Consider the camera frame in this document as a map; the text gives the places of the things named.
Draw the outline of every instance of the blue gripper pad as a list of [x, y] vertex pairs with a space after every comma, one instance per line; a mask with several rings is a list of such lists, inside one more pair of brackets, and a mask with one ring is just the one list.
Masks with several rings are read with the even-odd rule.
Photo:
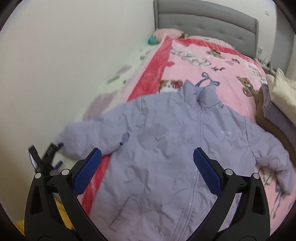
[[221, 179], [199, 149], [195, 149], [193, 153], [193, 161], [211, 194], [220, 197], [222, 194]]
[[84, 193], [87, 185], [90, 183], [92, 177], [94, 176], [96, 170], [101, 164], [102, 152], [100, 149], [95, 150], [95, 152], [89, 157], [84, 166], [80, 169], [78, 174], [73, 180], [72, 193], [75, 197]]

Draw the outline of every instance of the cartoon print blanket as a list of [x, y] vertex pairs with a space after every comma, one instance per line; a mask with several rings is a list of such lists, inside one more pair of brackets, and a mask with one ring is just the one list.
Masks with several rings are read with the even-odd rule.
[[[128, 80], [119, 94], [121, 104], [134, 98], [179, 91], [185, 80], [197, 86], [215, 85], [222, 103], [255, 123], [254, 94], [265, 83], [263, 69], [252, 59], [232, 48], [200, 39], [172, 39], [164, 37], [145, 64]], [[87, 214], [108, 167], [105, 156], [87, 187], [82, 206]], [[281, 224], [296, 199], [296, 188], [290, 196], [280, 190], [276, 177], [268, 169], [258, 169], [268, 197], [271, 213], [271, 233]]]

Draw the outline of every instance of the jacket's right sleeve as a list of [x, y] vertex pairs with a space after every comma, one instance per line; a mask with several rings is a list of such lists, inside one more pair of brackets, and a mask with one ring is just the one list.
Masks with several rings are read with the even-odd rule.
[[256, 162], [277, 172], [282, 190], [291, 194], [294, 188], [293, 165], [289, 153], [281, 142], [260, 126], [246, 120], [246, 131], [250, 149]]
[[141, 106], [141, 98], [137, 98], [93, 120], [66, 125], [56, 140], [64, 143], [60, 152], [74, 160], [86, 158], [93, 148], [99, 148], [102, 155], [113, 153], [128, 141], [141, 116]]

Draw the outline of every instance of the silver bolt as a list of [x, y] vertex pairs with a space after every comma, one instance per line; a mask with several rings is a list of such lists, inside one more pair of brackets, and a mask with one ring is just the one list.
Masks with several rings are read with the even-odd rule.
[[256, 179], [259, 179], [260, 178], [260, 175], [258, 173], [254, 173], [253, 174], [253, 177], [255, 177]]
[[37, 179], [38, 179], [38, 178], [41, 178], [41, 173], [36, 173], [36, 174], [35, 174], [35, 178], [37, 178]]
[[62, 175], [66, 176], [69, 174], [69, 172], [70, 172], [69, 169], [64, 169], [62, 170]]
[[225, 171], [225, 173], [226, 173], [227, 175], [231, 176], [231, 175], [233, 174], [233, 171], [230, 170], [230, 169], [227, 169], [227, 170]]

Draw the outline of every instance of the teal plush toy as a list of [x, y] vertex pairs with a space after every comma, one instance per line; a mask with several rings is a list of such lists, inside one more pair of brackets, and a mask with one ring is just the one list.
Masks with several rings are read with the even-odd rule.
[[152, 36], [148, 39], [148, 44], [150, 44], [150, 45], [156, 45], [156, 44], [157, 44], [156, 37], [152, 35]]

